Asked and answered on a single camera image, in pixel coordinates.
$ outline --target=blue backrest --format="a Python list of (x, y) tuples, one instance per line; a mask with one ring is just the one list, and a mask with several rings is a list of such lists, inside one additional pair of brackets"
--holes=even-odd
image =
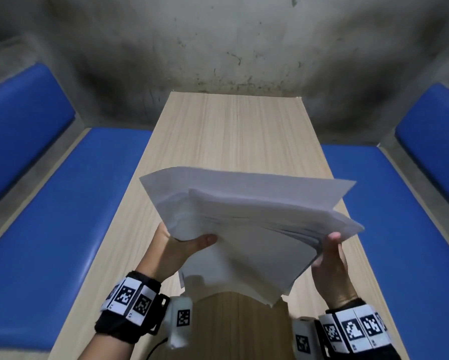
[(449, 89), (432, 85), (396, 127), (396, 137), (449, 200)]
[(0, 197), (74, 119), (41, 63), (0, 83)]

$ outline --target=bench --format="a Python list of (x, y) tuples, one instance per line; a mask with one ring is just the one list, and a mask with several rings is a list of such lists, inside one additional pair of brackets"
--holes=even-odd
[[(74, 116), (42, 64), (0, 84), (0, 197)], [(150, 136), (90, 129), (0, 237), (0, 348), (51, 350)]]
[[(396, 137), (449, 200), (449, 89), (435, 84)], [(411, 359), (449, 359), (449, 245), (378, 147), (323, 145)]]

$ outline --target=paper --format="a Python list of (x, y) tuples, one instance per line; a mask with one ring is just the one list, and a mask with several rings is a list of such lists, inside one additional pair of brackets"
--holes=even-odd
[(190, 167), (140, 181), (173, 237), (218, 235), (179, 271), (194, 301), (234, 291), (273, 305), (322, 252), (325, 235), (363, 230), (333, 210), (353, 181)]

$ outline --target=qr code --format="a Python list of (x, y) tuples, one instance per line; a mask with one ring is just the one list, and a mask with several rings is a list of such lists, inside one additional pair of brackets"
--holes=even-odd
[(190, 309), (180, 309), (178, 311), (178, 320), (176, 322), (177, 327), (189, 326), (189, 317), (191, 315)]
[(386, 328), (386, 326), (384, 325), (383, 320), (381, 319), (381, 316), (378, 314), (378, 312), (375, 312), (375, 317), (378, 319), (378, 321), (380, 322), (381, 326), (383, 327), (383, 329), (385, 331), (388, 331), (388, 329)]
[(360, 321), (368, 336), (375, 336), (383, 333), (381, 327), (378, 325), (378, 321), (372, 314), (360, 317)]
[(301, 336), (300, 334), (296, 336), (296, 348), (300, 352), (306, 352), (307, 354), (311, 354), (310, 350), (310, 342), (306, 336)]
[(356, 318), (343, 321), (341, 325), (345, 329), (345, 333), (346, 336), (348, 337), (348, 340), (353, 341), (365, 337), (365, 334), (361, 330), (361, 326)]
[(134, 296), (136, 290), (132, 289), (128, 286), (122, 286), (121, 289), (119, 290), (116, 298), (114, 298), (114, 300), (118, 303), (127, 305), (129, 303), (129, 301), (131, 300), (131, 298)]
[(140, 294), (135, 305), (133, 306), (133, 310), (138, 312), (141, 316), (144, 316), (148, 311), (151, 302), (152, 301), (147, 296)]
[(111, 297), (113, 296), (114, 292), (118, 289), (119, 284), (116, 284), (113, 288), (113, 290), (109, 293), (109, 295), (106, 297), (106, 300), (110, 300)]
[(328, 337), (330, 342), (342, 342), (338, 329), (334, 324), (324, 324), (323, 328), (326, 333), (326, 337)]

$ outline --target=table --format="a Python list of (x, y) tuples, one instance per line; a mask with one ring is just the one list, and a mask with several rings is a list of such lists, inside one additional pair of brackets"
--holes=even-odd
[[(103, 298), (139, 262), (160, 221), (138, 178), (173, 166), (332, 178), (300, 98), (172, 92), (50, 360), (76, 359), (93, 336)], [(348, 214), (342, 201), (336, 210)], [(407, 359), (358, 237), (349, 239), (344, 251), (358, 293), (380, 312)], [(169, 296), (181, 293), (177, 275), (161, 288)], [(284, 299), (288, 305), (281, 300), (269, 308), (236, 293), (208, 297), (195, 304), (192, 346), (174, 351), (161, 346), (153, 360), (293, 359), (289, 315), (317, 317), (325, 304), (309, 271)], [(159, 340), (143, 337), (132, 358), (145, 359)]]

